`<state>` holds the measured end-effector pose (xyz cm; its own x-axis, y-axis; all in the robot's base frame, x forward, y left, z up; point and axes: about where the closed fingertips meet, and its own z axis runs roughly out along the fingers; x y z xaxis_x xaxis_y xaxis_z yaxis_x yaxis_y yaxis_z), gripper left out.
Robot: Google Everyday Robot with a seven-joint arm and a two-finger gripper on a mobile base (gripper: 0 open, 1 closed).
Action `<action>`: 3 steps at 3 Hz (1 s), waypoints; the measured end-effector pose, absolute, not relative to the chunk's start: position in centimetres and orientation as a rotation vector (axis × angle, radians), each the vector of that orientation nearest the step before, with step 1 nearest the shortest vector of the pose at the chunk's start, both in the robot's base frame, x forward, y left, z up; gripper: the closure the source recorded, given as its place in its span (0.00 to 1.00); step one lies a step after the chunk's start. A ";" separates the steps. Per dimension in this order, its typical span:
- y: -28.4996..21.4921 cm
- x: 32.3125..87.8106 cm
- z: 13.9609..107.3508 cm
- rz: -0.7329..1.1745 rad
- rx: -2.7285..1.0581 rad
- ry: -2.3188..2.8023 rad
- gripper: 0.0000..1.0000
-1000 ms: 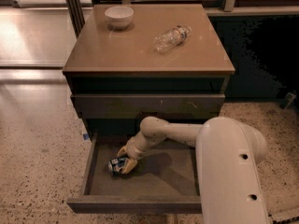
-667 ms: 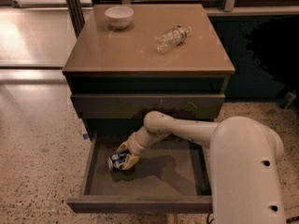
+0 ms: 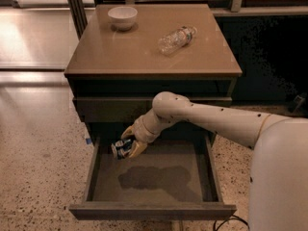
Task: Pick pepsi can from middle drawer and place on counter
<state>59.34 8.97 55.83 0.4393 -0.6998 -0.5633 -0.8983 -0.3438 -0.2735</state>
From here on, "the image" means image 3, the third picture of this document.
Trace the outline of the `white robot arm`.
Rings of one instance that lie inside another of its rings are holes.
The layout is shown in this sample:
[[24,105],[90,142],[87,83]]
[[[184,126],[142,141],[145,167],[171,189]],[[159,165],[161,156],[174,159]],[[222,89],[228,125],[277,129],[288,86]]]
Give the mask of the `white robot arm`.
[[249,189],[249,231],[308,231],[308,119],[192,103],[158,93],[149,112],[121,135],[137,140],[140,155],[161,132],[187,121],[254,150]]

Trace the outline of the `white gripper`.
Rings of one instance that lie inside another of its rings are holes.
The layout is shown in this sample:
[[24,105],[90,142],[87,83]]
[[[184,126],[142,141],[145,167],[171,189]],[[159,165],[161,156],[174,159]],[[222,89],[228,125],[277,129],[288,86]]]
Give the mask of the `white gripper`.
[[142,154],[147,143],[154,142],[166,128],[167,120],[157,116],[153,110],[137,118],[134,124],[127,127],[121,135],[123,140],[134,136],[137,139],[133,141],[128,157],[135,158]]

